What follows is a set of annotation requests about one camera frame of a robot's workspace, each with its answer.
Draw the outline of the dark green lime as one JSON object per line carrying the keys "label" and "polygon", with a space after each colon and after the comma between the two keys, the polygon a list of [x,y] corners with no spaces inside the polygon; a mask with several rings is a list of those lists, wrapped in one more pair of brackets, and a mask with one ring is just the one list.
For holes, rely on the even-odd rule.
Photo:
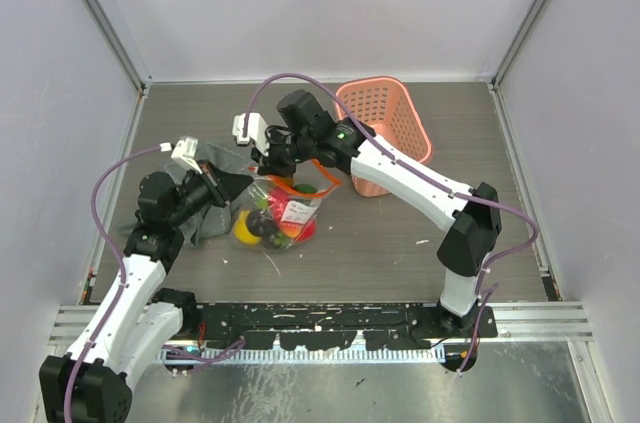
{"label": "dark green lime", "polygon": [[281,233],[269,235],[263,239],[264,247],[270,251],[280,251],[288,248],[291,244],[291,239]]}

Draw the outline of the dark plum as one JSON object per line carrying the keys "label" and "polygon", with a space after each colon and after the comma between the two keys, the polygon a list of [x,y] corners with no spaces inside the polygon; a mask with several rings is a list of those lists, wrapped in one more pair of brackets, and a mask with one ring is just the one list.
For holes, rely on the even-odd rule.
{"label": "dark plum", "polygon": [[249,212],[245,224],[252,235],[260,238],[270,238],[279,231],[270,214],[261,210]]}

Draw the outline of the yellow pear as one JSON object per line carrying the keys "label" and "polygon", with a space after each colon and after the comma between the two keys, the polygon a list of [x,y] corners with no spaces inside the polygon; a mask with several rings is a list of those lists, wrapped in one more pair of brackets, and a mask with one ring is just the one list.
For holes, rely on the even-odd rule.
{"label": "yellow pear", "polygon": [[248,210],[241,210],[238,213],[236,221],[233,226],[233,236],[235,239],[246,246],[255,246],[261,242],[261,237],[256,236],[250,232],[247,227],[247,217],[249,215]]}

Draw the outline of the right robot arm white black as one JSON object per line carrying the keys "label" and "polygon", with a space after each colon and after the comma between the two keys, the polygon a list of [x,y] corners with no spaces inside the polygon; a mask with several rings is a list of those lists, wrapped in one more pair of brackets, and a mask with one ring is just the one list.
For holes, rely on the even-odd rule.
{"label": "right robot arm white black", "polygon": [[315,160],[370,181],[424,214],[444,233],[437,258],[445,268],[437,303],[444,333],[459,337],[478,314],[481,266],[501,232],[496,190],[451,181],[402,153],[352,113],[340,120],[308,91],[296,90],[277,105],[283,125],[269,125],[255,112],[235,117],[232,134],[250,145],[262,175],[290,177],[298,164]]}

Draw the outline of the brown kiwi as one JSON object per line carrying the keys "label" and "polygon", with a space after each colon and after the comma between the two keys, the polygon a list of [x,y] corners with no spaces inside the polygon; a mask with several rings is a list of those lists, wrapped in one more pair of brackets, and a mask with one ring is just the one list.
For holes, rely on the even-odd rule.
{"label": "brown kiwi", "polygon": [[275,184],[284,188],[293,188],[295,186],[295,182],[292,177],[280,177],[271,175],[270,178]]}

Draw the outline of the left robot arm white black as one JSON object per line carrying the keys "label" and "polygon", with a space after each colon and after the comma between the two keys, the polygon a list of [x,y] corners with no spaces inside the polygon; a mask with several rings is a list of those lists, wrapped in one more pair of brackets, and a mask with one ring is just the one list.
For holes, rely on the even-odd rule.
{"label": "left robot arm white black", "polygon": [[119,252],[118,273],[94,316],[62,356],[48,356],[39,381],[49,422],[123,422],[134,389],[161,347],[200,327],[193,293],[162,287],[184,244],[182,225],[207,207],[233,203],[253,179],[201,160],[175,182],[154,172],[139,185],[137,223]]}

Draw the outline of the green apple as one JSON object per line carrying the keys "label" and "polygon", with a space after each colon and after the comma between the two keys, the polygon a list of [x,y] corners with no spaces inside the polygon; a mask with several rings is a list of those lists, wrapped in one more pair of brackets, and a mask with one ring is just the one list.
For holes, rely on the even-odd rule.
{"label": "green apple", "polygon": [[315,194],[317,192],[317,189],[313,185],[303,183],[295,185],[293,189],[298,193],[308,195]]}

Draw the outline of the red apple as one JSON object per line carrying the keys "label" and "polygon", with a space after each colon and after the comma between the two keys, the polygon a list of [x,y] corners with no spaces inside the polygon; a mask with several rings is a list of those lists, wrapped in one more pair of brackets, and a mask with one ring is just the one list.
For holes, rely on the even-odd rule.
{"label": "red apple", "polygon": [[314,236],[317,224],[315,219],[309,220],[305,224],[281,221],[279,228],[280,231],[294,243],[301,243]]}

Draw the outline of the clear zip bag orange zipper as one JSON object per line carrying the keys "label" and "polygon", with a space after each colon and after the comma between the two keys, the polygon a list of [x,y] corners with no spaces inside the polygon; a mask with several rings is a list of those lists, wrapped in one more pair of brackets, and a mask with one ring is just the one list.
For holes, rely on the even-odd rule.
{"label": "clear zip bag orange zipper", "polygon": [[249,167],[253,183],[238,200],[230,238],[237,246],[280,252],[312,239],[322,203],[341,186],[316,160],[294,177],[260,176]]}

